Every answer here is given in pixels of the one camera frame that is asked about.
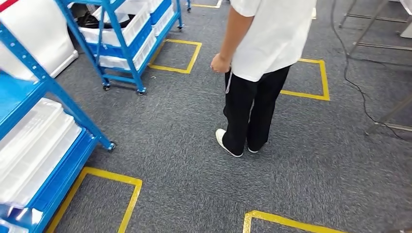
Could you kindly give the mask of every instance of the person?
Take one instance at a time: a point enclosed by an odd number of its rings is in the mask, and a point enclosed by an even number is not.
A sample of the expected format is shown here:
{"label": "person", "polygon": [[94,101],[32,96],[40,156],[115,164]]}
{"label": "person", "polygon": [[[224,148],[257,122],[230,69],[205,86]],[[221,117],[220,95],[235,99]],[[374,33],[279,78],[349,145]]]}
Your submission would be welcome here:
{"label": "person", "polygon": [[241,157],[245,142],[256,153],[268,141],[276,98],[302,55],[316,0],[230,4],[223,43],[210,67],[225,73],[228,125],[216,131],[216,139],[229,154]]}

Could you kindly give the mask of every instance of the red strap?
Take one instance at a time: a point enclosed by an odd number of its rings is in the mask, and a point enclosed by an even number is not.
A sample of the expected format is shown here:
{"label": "red strap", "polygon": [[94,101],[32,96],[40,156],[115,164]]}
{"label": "red strap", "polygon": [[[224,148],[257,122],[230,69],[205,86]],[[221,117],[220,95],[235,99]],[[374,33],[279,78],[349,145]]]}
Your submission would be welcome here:
{"label": "red strap", "polygon": [[16,3],[18,0],[6,0],[4,3],[0,4],[0,13],[7,9],[9,6]]}

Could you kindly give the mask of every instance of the gray carpet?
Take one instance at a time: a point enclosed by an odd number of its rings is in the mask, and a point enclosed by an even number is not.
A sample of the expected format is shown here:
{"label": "gray carpet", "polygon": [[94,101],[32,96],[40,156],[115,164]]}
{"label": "gray carpet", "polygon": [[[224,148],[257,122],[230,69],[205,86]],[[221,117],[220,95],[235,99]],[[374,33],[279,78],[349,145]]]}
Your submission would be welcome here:
{"label": "gray carpet", "polygon": [[[349,4],[339,2],[335,21]],[[375,1],[359,2],[356,13],[370,14],[368,4]],[[195,66],[190,74],[147,68],[146,96],[115,87],[103,92],[84,55],[57,78],[118,143],[113,153],[97,148],[87,165],[143,180],[127,232],[240,233],[244,214],[252,210],[352,233],[412,226],[412,144],[385,128],[364,136],[372,122],[360,93],[343,79],[344,56],[330,28],[330,8],[330,0],[318,0],[318,19],[303,53],[326,62],[330,101],[281,95],[270,141],[259,154],[230,157],[214,138],[214,131],[226,126],[224,81],[209,64],[223,37],[226,1],[220,9],[193,7],[184,13],[184,31],[169,38],[203,43]],[[407,17],[399,3],[383,15]],[[338,30],[347,46],[365,24],[351,18]],[[412,46],[412,40],[396,35],[402,26],[377,22],[365,41]],[[193,49],[167,43],[156,62],[185,67]],[[354,56],[412,65],[412,53],[405,51],[359,48]],[[408,67],[351,61],[348,78],[368,94],[367,110],[378,118],[411,93],[411,75]],[[284,89],[321,94],[319,70],[296,64]],[[394,122],[412,125],[411,114],[409,108]],[[85,180],[58,232],[115,232],[131,190],[100,178]],[[302,231],[254,219],[252,232]]]}

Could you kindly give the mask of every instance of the black pants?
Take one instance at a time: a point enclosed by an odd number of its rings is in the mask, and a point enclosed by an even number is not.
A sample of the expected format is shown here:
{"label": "black pants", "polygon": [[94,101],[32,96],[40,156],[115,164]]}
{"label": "black pants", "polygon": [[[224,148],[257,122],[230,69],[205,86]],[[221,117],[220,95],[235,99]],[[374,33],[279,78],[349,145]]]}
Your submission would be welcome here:
{"label": "black pants", "polygon": [[[269,129],[277,96],[282,90],[289,67],[264,74],[254,83],[232,74],[226,106],[223,113],[228,125],[223,145],[235,155],[243,153],[245,140],[248,147],[259,150],[269,137]],[[225,74],[226,88],[230,71]]]}

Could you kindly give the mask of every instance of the white t-shirt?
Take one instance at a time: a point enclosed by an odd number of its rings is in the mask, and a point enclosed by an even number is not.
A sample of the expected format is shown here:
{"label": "white t-shirt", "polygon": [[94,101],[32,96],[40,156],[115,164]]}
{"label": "white t-shirt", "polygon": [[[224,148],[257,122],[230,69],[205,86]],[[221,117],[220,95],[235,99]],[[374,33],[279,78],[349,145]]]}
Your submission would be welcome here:
{"label": "white t-shirt", "polygon": [[242,16],[255,16],[232,59],[232,72],[257,82],[263,74],[298,61],[316,0],[231,0]]}

